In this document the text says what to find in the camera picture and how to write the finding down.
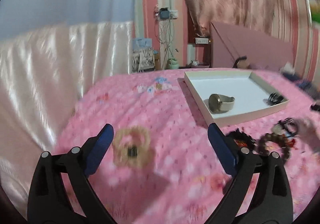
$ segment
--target charger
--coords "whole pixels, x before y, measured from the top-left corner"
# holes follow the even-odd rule
[[[158,12],[160,20],[168,20],[170,18],[170,11],[168,8],[161,8]]]

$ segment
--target wristwatch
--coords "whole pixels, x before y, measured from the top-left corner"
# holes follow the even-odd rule
[[[219,94],[212,94],[209,97],[209,108],[214,113],[218,111],[229,111],[233,108],[234,103],[234,97]]]

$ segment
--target beige bracelet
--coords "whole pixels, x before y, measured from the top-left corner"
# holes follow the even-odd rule
[[[121,143],[124,136],[132,136],[132,140]],[[152,158],[150,146],[150,134],[148,129],[141,126],[119,129],[112,142],[113,162],[116,166],[128,166],[131,168],[143,168]],[[128,149],[136,147],[137,155],[129,156]]]

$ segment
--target jewelry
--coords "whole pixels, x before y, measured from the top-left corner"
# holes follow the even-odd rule
[[[277,105],[279,103],[281,103],[284,100],[284,96],[278,94],[278,93],[271,93],[268,101],[272,104],[272,105]]]
[[[237,129],[236,131],[231,131],[226,136],[233,138],[236,144],[240,147],[247,147],[251,151],[255,149],[256,140],[251,136],[248,136],[246,133],[240,132],[239,129]]]
[[[132,140],[122,144],[122,138],[129,135],[132,136]],[[152,150],[149,149],[149,131],[140,126],[119,129],[115,134],[112,146],[113,162],[116,166],[143,168],[151,161],[153,156]]]
[[[295,128],[295,132],[290,131],[289,126]],[[279,122],[272,128],[272,132],[276,135],[281,135],[283,131],[285,132],[284,134],[286,137],[294,137],[298,134],[299,127],[293,118],[288,117],[284,120],[279,120]]]
[[[313,111],[320,111],[320,105],[319,104],[314,104],[310,107],[311,110]]]
[[[266,142],[274,142],[278,144],[282,149],[282,162],[285,164],[290,157],[290,145],[288,139],[285,135],[276,135],[275,133],[268,134],[266,133],[262,136],[258,142],[258,153],[260,155],[269,155],[269,151],[266,150]]]
[[[212,112],[229,111],[235,103],[234,97],[225,95],[211,94],[209,97],[209,109]]]

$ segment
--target wooden bead bracelet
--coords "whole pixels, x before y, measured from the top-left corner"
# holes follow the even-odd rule
[[[258,142],[258,153],[260,155],[269,155],[269,151],[266,150],[266,142],[274,142],[281,147],[283,153],[281,159],[283,164],[285,164],[290,157],[290,146],[288,144],[288,139],[285,137],[285,135],[266,133],[264,136],[262,136]]]

